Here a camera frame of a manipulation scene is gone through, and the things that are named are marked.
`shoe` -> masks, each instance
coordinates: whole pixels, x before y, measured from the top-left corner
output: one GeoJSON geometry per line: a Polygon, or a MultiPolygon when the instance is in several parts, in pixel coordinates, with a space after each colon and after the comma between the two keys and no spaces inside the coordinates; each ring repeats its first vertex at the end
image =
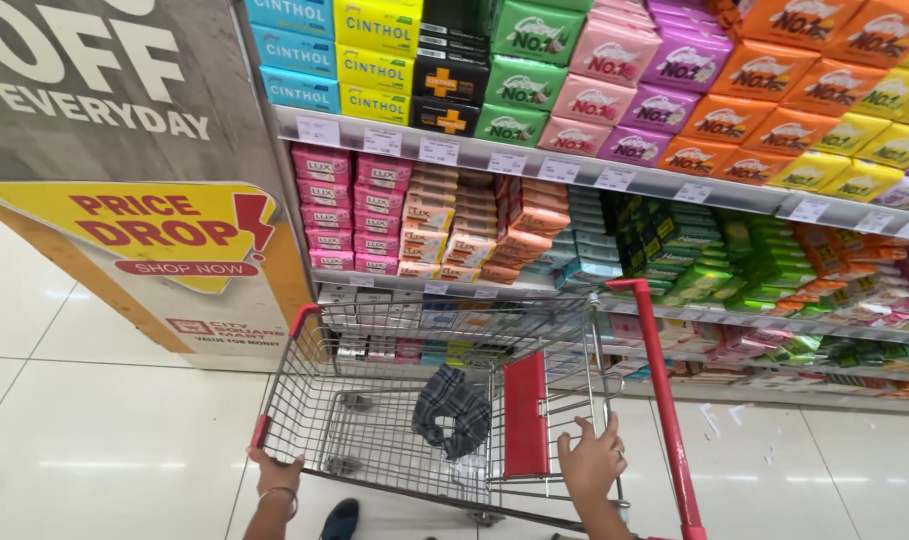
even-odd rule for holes
{"type": "Polygon", "coordinates": [[[360,509],[357,498],[345,498],[336,504],[321,529],[321,540],[351,540],[358,528],[360,509]]]}

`tiled floor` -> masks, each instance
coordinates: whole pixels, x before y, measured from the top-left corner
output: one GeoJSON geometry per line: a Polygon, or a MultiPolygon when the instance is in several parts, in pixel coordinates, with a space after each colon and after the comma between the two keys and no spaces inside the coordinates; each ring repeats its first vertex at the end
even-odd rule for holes
{"type": "MultiPolygon", "coordinates": [[[[245,446],[268,383],[187,367],[0,224],[0,539],[242,538],[258,473],[245,446]]],[[[680,538],[653,404],[615,404],[631,529],[680,538]]],[[[909,538],[908,415],[694,402],[677,411],[709,538],[909,538]]],[[[511,518],[478,530],[449,506],[305,475],[288,537],[317,537],[345,497],[361,500],[359,540],[556,532],[511,518]]],[[[502,502],[576,517],[564,501],[502,502]]]]}

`human hand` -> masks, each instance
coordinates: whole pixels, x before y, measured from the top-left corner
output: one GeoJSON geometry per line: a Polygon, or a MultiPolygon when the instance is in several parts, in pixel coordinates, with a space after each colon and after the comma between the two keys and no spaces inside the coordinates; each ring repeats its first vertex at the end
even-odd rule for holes
{"type": "Polygon", "coordinates": [[[265,495],[270,489],[281,487],[298,493],[301,470],[305,468],[305,457],[299,455],[290,465],[279,465],[261,448],[248,448],[248,457],[257,463],[261,476],[257,479],[257,495],[265,495]]]}
{"type": "Polygon", "coordinates": [[[568,494],[572,499],[607,499],[611,485],[629,466],[625,443],[618,436],[618,415],[611,413],[608,426],[597,438],[591,422],[575,416],[574,423],[581,426],[581,440],[574,449],[567,432],[558,437],[558,461],[568,494]]]}

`shop now button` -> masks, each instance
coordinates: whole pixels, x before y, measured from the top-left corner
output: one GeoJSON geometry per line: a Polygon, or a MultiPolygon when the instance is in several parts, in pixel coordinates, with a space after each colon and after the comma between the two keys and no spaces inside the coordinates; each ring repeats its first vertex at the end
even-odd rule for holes
{"type": "Polygon", "coordinates": [[[114,266],[137,276],[257,276],[258,267],[247,262],[206,260],[116,260],[114,266]]]}

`shopping cart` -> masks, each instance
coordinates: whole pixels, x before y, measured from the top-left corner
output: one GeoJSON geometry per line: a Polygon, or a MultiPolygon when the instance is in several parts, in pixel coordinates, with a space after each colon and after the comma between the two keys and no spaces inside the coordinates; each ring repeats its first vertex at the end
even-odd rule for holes
{"type": "MultiPolygon", "coordinates": [[[[616,279],[607,286],[637,299],[682,538],[703,540],[648,282],[616,279]]],[[[624,388],[606,370],[604,342],[596,293],[306,304],[252,445],[281,463],[304,455],[306,474],[463,509],[481,525],[510,516],[583,532],[578,521],[518,510],[504,500],[570,500],[556,438],[576,413],[603,431],[610,401],[624,388]],[[462,369],[491,403],[486,441],[453,461],[412,431],[418,395],[437,371],[424,365],[432,362],[462,369]]],[[[611,503],[627,518],[620,480],[616,492],[611,503]]]]}

